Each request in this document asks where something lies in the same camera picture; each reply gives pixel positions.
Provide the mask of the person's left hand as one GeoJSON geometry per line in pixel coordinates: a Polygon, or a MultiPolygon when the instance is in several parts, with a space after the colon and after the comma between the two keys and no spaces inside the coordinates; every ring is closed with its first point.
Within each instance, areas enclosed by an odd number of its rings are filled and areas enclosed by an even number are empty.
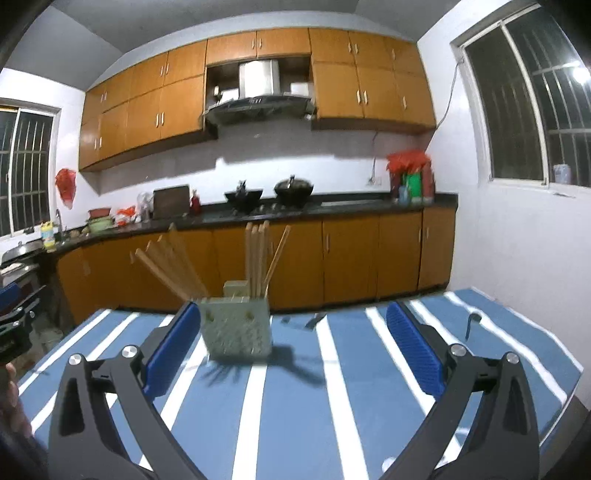
{"type": "Polygon", "coordinates": [[[1,416],[13,432],[22,434],[25,438],[32,436],[30,421],[19,398],[16,370],[11,363],[1,366],[1,416]]]}

